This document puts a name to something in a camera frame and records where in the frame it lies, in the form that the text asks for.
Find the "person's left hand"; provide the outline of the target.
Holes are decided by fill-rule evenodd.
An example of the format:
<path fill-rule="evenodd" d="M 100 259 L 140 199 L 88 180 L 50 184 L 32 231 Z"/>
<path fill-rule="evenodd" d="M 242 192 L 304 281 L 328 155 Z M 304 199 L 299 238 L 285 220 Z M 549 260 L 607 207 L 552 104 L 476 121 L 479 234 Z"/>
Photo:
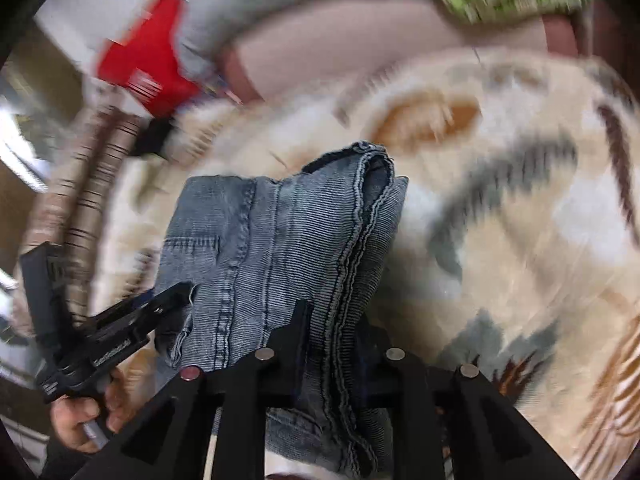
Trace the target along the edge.
<path fill-rule="evenodd" d="M 111 382 L 103 393 L 107 410 L 106 426 L 117 434 L 134 416 L 134 407 L 125 389 L 125 377 L 119 368 L 111 371 Z M 99 403 L 93 398 L 62 396 L 51 404 L 53 431 L 60 441 L 74 451 L 93 454 L 99 448 L 85 432 L 85 424 L 101 414 Z"/>

